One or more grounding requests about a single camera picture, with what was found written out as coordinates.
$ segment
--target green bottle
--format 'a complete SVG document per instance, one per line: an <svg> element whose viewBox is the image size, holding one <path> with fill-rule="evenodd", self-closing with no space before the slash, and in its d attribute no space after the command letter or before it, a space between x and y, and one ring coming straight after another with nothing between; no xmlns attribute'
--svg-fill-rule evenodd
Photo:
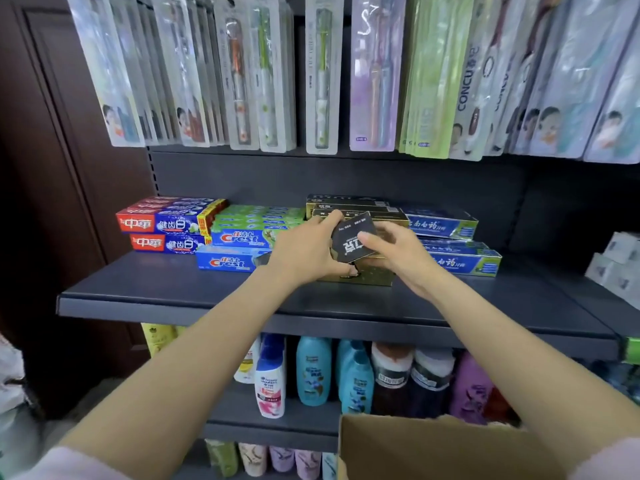
<svg viewBox="0 0 640 480"><path fill-rule="evenodd" d="M218 467L222 476L232 477L238 471L236 444L217 440L204 440L212 467Z"/></svg>

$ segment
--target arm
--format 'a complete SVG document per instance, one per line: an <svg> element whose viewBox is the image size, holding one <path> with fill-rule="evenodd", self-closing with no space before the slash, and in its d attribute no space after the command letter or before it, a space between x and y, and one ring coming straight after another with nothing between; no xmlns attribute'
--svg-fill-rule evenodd
<svg viewBox="0 0 640 480"><path fill-rule="evenodd" d="M135 480L169 478L265 322L290 293L327 274L357 273L329 253L341 218L334 211L323 222L313 218L279 234L267 266L124 381L60 445Z"/></svg>
<svg viewBox="0 0 640 480"><path fill-rule="evenodd" d="M361 242L386 256L387 266L436 306L567 473L619 440L640 437L640 408L628 398L437 265L412 231L376 226L394 242L360 233Z"/></svg>

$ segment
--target forearm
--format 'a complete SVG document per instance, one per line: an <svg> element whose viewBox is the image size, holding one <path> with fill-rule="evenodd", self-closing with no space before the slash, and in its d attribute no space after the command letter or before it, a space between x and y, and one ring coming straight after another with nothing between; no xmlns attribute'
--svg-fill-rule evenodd
<svg viewBox="0 0 640 480"><path fill-rule="evenodd" d="M135 480L169 478L267 319L294 286L258 268L61 441Z"/></svg>
<svg viewBox="0 0 640 480"><path fill-rule="evenodd" d="M568 472L616 441L640 436L640 410L603 380L453 275L430 287L460 341Z"/></svg>

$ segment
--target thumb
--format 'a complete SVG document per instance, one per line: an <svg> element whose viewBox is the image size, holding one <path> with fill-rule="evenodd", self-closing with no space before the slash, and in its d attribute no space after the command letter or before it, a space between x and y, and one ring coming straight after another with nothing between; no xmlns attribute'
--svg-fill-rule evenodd
<svg viewBox="0 0 640 480"><path fill-rule="evenodd" d="M360 231L358 233L358 239L364 244L366 248L377 251L382 256L389 257L389 254L394 252L394 245L385 241L378 235L373 235L369 232Z"/></svg>
<svg viewBox="0 0 640 480"><path fill-rule="evenodd" d="M332 274L334 276L357 276L359 273L356 266L352 264L331 260L327 269L327 274Z"/></svg>

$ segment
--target brown door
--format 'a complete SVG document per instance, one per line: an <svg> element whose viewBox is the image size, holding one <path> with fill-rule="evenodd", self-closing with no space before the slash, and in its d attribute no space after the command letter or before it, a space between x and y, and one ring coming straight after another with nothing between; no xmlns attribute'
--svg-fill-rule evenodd
<svg viewBox="0 0 640 480"><path fill-rule="evenodd" d="M55 415L148 358L139 326L54 312L58 292L128 252L114 214L155 186L145 149L109 142L67 0L0 0L0 60L3 180L23 207L16 229L47 263L33 285L42 292L27 292L35 263L4 294L0 326L23 348L28 377ZM17 254L12 269L20 266ZM60 397L61 383L73 392Z"/></svg>

